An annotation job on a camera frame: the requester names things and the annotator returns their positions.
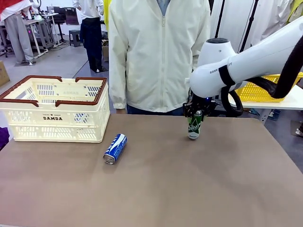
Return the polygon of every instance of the black velcro band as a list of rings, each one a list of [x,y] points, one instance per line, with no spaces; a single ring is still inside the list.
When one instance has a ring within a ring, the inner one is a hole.
[[[227,86],[233,86],[235,85],[235,81],[232,80],[229,71],[227,69],[227,65],[222,66],[221,68],[219,68],[219,73],[220,73],[220,77],[221,80],[223,81],[223,83]]]

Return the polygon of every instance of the black stool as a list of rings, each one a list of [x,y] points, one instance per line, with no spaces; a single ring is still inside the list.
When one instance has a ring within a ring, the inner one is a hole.
[[[74,44],[74,47],[80,46],[80,30],[70,30],[70,46],[71,44]]]

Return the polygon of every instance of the yellow vest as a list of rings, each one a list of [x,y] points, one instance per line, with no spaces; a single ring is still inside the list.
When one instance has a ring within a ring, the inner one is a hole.
[[[289,22],[289,19],[290,17],[292,16],[292,14],[296,11],[296,9],[303,3],[303,0],[294,0],[293,2],[293,8],[292,8],[292,11],[289,15],[289,18],[288,18],[288,22]]]
[[[104,0],[104,23],[106,25],[106,30],[109,32],[109,4],[112,0]]]

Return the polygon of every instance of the yellow basket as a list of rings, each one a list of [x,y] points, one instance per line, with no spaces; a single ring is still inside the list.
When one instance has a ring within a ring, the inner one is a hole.
[[[273,81],[274,83],[277,83],[280,78],[280,74],[263,76],[263,78],[266,78],[270,81]],[[301,78],[303,78],[302,72],[299,73],[293,87],[299,82]],[[279,103],[285,99],[285,98],[280,98],[280,99],[272,98],[266,90],[258,87],[253,83],[248,83],[245,87],[237,89],[236,92],[240,97],[241,101],[243,102]]]

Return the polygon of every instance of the soda can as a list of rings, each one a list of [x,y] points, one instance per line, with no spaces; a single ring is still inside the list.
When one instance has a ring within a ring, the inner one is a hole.
[[[188,118],[188,137],[191,140],[198,139],[203,118],[202,111],[197,111],[192,118]]]
[[[122,153],[126,142],[127,137],[123,134],[118,134],[103,156],[105,162],[110,165],[114,164]]]

